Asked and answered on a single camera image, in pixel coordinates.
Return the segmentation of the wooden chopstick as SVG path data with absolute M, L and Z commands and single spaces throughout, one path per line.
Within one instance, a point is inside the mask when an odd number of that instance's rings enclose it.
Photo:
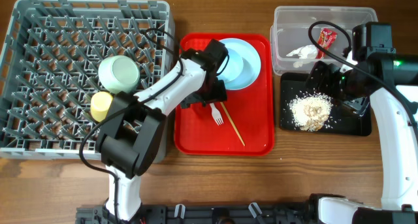
M 236 125 L 234 124 L 234 121 L 233 121 L 233 119 L 231 118 L 231 116 L 230 116 L 230 114 L 229 114 L 229 112 L 228 112 L 227 108 L 225 107 L 225 105 L 224 105 L 224 103 L 223 103 L 223 102 L 220 102 L 220 105 L 221 105 L 222 109 L 224 110 L 224 112 L 225 112 L 225 114 L 226 114 L 226 116 L 227 116 L 227 118 L 228 118 L 228 120 L 229 120 L 230 124 L 232 125 L 232 127 L 233 127 L 233 129 L 234 129 L 234 131 L 235 131 L 235 133 L 236 133 L 236 135 L 237 135 L 237 137 L 239 138 L 239 140 L 240 140 L 240 142 L 242 143 L 242 145 L 245 147 L 245 146 L 246 146 L 246 144 L 245 144 L 245 142 L 244 142 L 244 140 L 243 140 L 243 138 L 242 138 L 242 136 L 241 136 L 241 134 L 240 134 L 239 130 L 237 129 Z

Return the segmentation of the light blue bowl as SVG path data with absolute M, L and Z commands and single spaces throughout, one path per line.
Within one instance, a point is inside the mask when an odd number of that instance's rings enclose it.
M 244 66 L 242 56 L 235 50 L 228 48 L 229 60 L 225 64 L 225 69 L 222 72 L 221 76 L 225 82 L 231 82 L 238 78 L 241 74 Z

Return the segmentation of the red snack wrapper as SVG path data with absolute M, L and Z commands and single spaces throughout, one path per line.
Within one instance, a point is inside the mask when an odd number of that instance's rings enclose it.
M 317 43 L 324 50 L 328 50 L 335 42 L 337 36 L 337 32 L 328 28 L 322 28 Z

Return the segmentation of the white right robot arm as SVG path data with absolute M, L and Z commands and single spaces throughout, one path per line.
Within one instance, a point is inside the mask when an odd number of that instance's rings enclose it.
M 383 161 L 381 208 L 317 196 L 318 223 L 417 222 L 417 57 L 374 53 L 346 72 L 318 61 L 306 81 L 341 101 L 368 97 L 378 123 Z

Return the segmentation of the rice food leftovers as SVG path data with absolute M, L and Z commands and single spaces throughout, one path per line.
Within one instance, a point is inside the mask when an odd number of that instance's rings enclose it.
M 292 122 L 301 131 L 318 131 L 330 118 L 332 99 L 322 93 L 297 96 L 288 103 Z

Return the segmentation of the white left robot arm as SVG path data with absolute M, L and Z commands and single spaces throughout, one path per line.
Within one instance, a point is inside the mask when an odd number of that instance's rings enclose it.
M 130 223 L 140 209 L 140 179 L 160 147 L 167 116 L 179 105 L 226 100 L 218 69 L 229 56 L 225 47 L 188 49 L 157 83 L 138 93 L 136 63 L 126 56 L 107 57 L 99 65 L 99 80 L 113 94 L 99 124 L 95 150 L 110 176 L 103 208 L 110 223 Z

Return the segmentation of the white tissue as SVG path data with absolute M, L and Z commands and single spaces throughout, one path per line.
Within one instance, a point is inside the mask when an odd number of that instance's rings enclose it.
M 315 59 L 317 55 L 318 49 L 313 44 L 309 44 L 289 52 L 286 56 L 298 56 L 300 59 Z

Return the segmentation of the green saucer bowl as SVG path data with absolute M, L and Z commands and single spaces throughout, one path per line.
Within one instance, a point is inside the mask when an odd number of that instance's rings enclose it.
M 121 91 L 130 93 L 139 83 L 140 71 L 129 57 L 112 56 L 101 61 L 98 76 L 107 91 L 114 94 Z

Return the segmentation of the light blue plate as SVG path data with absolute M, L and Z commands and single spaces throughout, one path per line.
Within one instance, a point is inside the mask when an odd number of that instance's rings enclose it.
M 225 83 L 227 90 L 240 90 L 249 87 L 258 78 L 261 71 L 261 58 L 257 50 L 247 41 L 237 38 L 221 39 L 226 48 L 231 48 L 238 52 L 243 59 L 244 66 L 241 74 L 235 80 L 231 82 L 225 82 L 222 79 L 222 72 L 225 69 L 225 64 L 228 60 L 225 60 L 221 65 L 221 74 L 218 76 L 220 80 Z

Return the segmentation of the yellow plastic cup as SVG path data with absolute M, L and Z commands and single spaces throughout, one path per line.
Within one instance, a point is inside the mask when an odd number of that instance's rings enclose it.
M 103 121 L 106 118 L 113 96 L 105 91 L 97 92 L 91 98 L 90 113 L 95 121 Z

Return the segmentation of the white plastic fork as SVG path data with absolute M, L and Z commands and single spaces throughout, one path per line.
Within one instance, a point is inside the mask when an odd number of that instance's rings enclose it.
M 222 125 L 223 124 L 223 118 L 221 116 L 220 111 L 216 108 L 214 103 L 210 103 L 210 108 L 212 111 L 212 117 L 214 119 L 214 121 L 216 122 L 217 125 Z

